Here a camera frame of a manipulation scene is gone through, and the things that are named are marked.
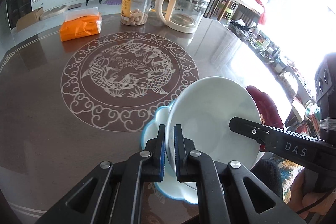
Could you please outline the person's hand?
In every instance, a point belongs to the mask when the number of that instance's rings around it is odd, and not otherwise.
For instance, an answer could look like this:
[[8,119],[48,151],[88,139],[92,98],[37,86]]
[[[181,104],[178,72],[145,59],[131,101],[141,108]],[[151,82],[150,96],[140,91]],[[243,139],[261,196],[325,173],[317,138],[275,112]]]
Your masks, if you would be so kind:
[[[304,182],[305,182],[305,170],[303,169],[296,176],[293,184],[291,185],[290,201],[287,203],[287,205],[295,212],[302,210],[304,207],[307,207],[315,203],[324,195],[324,193],[310,192],[304,196],[303,195]],[[334,202],[335,202],[335,193],[331,193],[325,200],[323,200],[317,206],[312,207],[308,211],[299,214],[299,216],[302,219],[305,219],[309,215],[309,213],[318,213],[320,215],[326,215]]]

